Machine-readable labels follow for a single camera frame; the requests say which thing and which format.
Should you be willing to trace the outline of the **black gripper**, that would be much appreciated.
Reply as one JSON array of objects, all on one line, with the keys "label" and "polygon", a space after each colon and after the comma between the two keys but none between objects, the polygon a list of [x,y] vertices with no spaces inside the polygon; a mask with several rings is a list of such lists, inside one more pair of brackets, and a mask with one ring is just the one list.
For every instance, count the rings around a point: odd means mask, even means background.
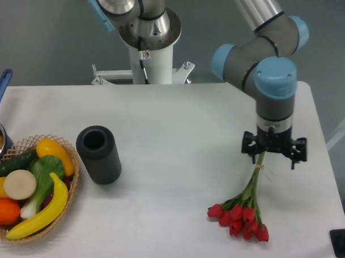
[{"label": "black gripper", "polygon": [[245,131],[242,138],[241,152],[252,158],[256,163],[259,152],[290,153],[291,169],[299,162],[306,162],[307,138],[297,140],[291,138],[292,128],[283,132],[274,132],[273,128],[264,131],[257,127],[257,135]]}]

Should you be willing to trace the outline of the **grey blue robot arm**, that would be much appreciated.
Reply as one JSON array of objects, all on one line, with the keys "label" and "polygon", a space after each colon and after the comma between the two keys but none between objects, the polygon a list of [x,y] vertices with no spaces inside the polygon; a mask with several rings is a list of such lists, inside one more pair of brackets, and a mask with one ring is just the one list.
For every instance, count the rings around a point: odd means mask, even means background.
[{"label": "grey blue robot arm", "polygon": [[[224,44],[212,57],[214,74],[256,102],[257,132],[243,135],[241,151],[255,157],[279,153],[292,163],[307,160],[307,140],[291,137],[297,69],[289,56],[309,37],[306,23],[286,16],[276,0],[235,0],[255,33],[243,46]],[[165,0],[88,0],[106,31],[127,45],[135,84],[172,84],[173,46],[181,22]]]}]

